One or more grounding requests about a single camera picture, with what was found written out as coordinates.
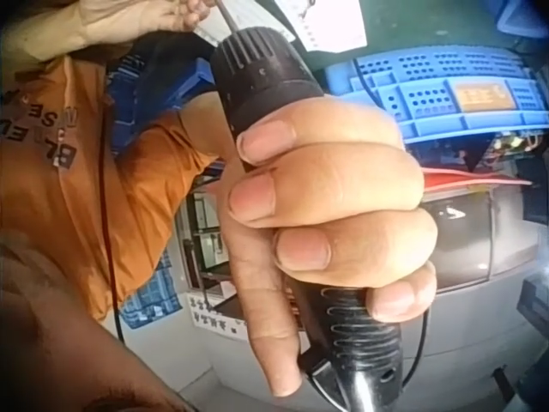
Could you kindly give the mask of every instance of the person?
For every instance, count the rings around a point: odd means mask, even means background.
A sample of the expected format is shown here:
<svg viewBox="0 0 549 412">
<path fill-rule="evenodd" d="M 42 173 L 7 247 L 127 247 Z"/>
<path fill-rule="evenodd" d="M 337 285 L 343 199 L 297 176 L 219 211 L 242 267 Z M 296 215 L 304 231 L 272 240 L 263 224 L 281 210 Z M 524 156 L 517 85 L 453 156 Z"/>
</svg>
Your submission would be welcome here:
<svg viewBox="0 0 549 412">
<path fill-rule="evenodd" d="M 111 157 L 105 65 L 74 52 L 191 30 L 212 5 L 80 0 L 4 31 L 0 351 L 4 399 L 19 410 L 192 410 L 98 321 L 112 308 L 109 251 L 120 304 L 153 274 L 193 178 L 218 158 L 222 233 L 274 395 L 301 383 L 281 273 L 370 288 L 368 308 L 384 322 L 415 318 L 434 299 L 437 228 L 419 207 L 424 177 L 377 109 L 301 101 L 235 145 L 217 94 L 206 93 Z M 257 170 L 244 175 L 240 160 Z"/>
</svg>

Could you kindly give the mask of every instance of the soldering iron grip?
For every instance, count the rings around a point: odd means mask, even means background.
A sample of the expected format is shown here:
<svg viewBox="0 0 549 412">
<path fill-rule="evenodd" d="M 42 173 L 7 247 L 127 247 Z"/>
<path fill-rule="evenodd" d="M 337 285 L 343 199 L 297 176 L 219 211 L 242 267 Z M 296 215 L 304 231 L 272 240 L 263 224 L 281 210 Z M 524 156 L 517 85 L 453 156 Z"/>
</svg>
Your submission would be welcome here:
<svg viewBox="0 0 549 412">
<path fill-rule="evenodd" d="M 286 105 L 324 95 L 273 29 L 237 31 L 219 44 L 210 63 L 235 138 Z M 399 326 L 373 320 L 362 289 L 288 281 L 311 342 L 299 359 L 311 383 L 342 411 L 390 412 L 401 391 Z"/>
</svg>

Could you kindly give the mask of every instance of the black cable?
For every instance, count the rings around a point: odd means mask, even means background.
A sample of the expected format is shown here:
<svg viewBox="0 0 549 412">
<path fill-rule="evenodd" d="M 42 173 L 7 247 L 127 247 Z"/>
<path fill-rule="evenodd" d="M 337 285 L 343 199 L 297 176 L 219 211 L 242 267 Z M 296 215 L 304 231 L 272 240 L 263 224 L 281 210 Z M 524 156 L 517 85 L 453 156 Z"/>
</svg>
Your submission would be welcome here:
<svg viewBox="0 0 549 412">
<path fill-rule="evenodd" d="M 368 93 L 368 96 L 370 96 L 370 99 L 376 104 L 376 106 L 381 107 L 383 109 L 383 103 L 381 102 L 381 100 L 368 87 L 368 84 L 366 83 L 366 79 L 364 78 L 364 73 L 362 72 L 359 61 L 356 58 L 353 59 L 353 66 L 357 72 L 357 75 L 359 76 L 360 85 L 362 86 L 364 91 Z M 406 377 L 404 378 L 404 380 L 402 380 L 402 388 L 406 388 L 406 386 L 410 383 L 410 380 L 412 380 L 413 376 L 417 372 L 419 364 L 423 359 L 423 353 L 425 351 L 425 342 L 427 340 L 427 334 L 429 330 L 430 317 L 431 317 L 431 310 L 427 309 L 423 314 L 423 319 L 421 322 L 421 335 L 419 337 L 418 350 L 415 354 L 415 358 L 413 359 L 412 367 L 410 367 L 410 370 L 408 371 Z"/>
<path fill-rule="evenodd" d="M 357 60 L 356 58 L 353 59 L 353 66 L 357 72 L 357 75 L 359 76 L 360 85 L 362 86 L 364 91 L 368 93 L 368 96 L 370 96 L 371 101 L 373 101 L 377 107 L 381 107 L 383 109 L 382 101 L 374 94 L 374 92 L 371 91 L 370 87 L 366 83 L 366 79 L 364 78 L 364 73 L 360 68 L 359 60 Z"/>
<path fill-rule="evenodd" d="M 423 353 L 425 351 L 425 342 L 427 341 L 427 334 L 429 330 L 430 320 L 431 320 L 431 309 L 427 309 L 423 313 L 423 319 L 421 322 L 421 335 L 419 337 L 418 350 L 415 354 L 412 367 L 410 367 L 410 370 L 408 371 L 406 377 L 402 380 L 402 388 L 406 388 L 406 386 L 410 383 L 413 376 L 418 370 L 419 364 L 423 360 Z"/>
<path fill-rule="evenodd" d="M 109 270 L 109 280 L 111 282 L 112 310 L 114 311 L 114 324 L 117 328 L 118 340 L 125 344 L 122 324 L 120 322 L 120 310 L 118 308 L 117 279 L 114 274 L 114 259 L 112 258 L 111 234 L 109 232 L 109 219 L 106 207 L 105 190 L 105 152 L 106 152 L 106 134 L 105 128 L 101 131 L 100 155 L 99 155 L 99 184 L 100 184 L 100 209 L 101 209 L 101 232 L 103 233 L 103 243 L 105 243 L 106 260 Z"/>
</svg>

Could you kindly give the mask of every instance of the shirt sleeve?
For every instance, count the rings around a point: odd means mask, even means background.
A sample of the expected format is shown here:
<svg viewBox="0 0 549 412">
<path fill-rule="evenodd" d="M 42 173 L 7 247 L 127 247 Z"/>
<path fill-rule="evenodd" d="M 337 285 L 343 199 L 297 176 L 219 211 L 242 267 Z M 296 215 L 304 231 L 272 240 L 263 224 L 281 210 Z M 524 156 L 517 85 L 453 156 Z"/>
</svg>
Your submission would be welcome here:
<svg viewBox="0 0 549 412">
<path fill-rule="evenodd" d="M 178 112 L 165 113 L 118 157 L 136 229 L 153 262 L 166 248 L 173 218 L 194 178 L 215 158 L 193 148 Z"/>
</svg>

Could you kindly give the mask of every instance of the orange shirt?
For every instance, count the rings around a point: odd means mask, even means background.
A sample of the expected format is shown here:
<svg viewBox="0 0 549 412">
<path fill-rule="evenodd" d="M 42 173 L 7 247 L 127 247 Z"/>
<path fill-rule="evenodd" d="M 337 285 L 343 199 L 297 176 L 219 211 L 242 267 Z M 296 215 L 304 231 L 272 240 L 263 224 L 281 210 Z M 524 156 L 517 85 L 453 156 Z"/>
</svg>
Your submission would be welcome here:
<svg viewBox="0 0 549 412">
<path fill-rule="evenodd" d="M 39 77 L 3 90 L 0 112 L 0 228 L 25 234 L 62 268 L 97 319 L 112 303 L 101 229 L 101 137 L 119 302 L 154 273 L 179 204 L 213 160 L 190 146 L 185 129 L 193 127 L 184 129 L 181 113 L 168 112 L 115 161 L 105 87 L 102 66 L 59 58 Z"/>
</svg>

